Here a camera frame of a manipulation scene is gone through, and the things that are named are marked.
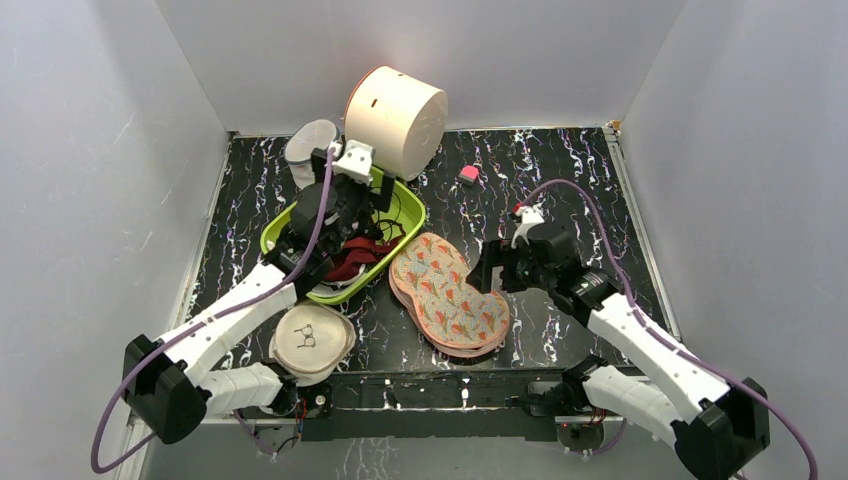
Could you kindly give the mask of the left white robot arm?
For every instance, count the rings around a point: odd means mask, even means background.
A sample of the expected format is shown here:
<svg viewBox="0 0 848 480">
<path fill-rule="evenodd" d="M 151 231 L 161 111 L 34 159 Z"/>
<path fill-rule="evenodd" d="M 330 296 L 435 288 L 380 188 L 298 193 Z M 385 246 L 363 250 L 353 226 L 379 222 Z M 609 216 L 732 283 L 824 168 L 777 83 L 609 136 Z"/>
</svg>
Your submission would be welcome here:
<svg viewBox="0 0 848 480">
<path fill-rule="evenodd" d="M 186 438 L 210 414 L 265 407 L 294 411 L 299 391 L 281 363 L 218 370 L 217 361 L 270 317 L 302 302 L 336 271 L 352 240 L 375 236 L 372 215 L 388 211 L 395 179 L 375 180 L 372 146 L 349 140 L 312 153 L 314 184 L 304 189 L 259 263 L 211 306 L 156 340 L 140 335 L 125 349 L 123 400 L 164 444 Z"/>
</svg>

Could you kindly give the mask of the floral mesh laundry bag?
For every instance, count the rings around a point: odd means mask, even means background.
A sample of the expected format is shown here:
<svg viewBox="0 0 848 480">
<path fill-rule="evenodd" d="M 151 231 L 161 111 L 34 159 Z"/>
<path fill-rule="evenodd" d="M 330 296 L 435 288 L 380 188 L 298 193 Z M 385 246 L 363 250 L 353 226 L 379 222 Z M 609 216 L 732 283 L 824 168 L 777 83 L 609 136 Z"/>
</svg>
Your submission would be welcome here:
<svg viewBox="0 0 848 480">
<path fill-rule="evenodd" d="M 506 300 L 466 282 L 464 255 L 433 233 L 417 236 L 392 260 L 389 284 L 436 350 L 462 359 L 498 348 L 511 328 Z"/>
</svg>

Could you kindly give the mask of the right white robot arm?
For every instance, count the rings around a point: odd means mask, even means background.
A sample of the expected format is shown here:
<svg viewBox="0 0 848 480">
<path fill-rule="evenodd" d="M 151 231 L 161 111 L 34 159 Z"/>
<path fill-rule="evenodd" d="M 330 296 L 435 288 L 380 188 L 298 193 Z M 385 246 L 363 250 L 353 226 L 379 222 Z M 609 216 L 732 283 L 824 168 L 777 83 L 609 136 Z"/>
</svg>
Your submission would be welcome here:
<svg viewBox="0 0 848 480">
<path fill-rule="evenodd" d="M 485 242 L 466 281 L 481 293 L 546 292 L 554 305 L 607 340 L 633 362 L 646 382 L 589 355 L 548 388 L 529 384 L 511 404 L 536 416 L 617 413 L 668 444 L 697 479 L 728 479 L 770 444 L 769 414 L 751 398 L 765 392 L 747 378 L 741 386 L 683 359 L 685 349 L 634 308 L 601 269 L 585 265 L 562 227 L 522 228 L 510 239 Z"/>
</svg>

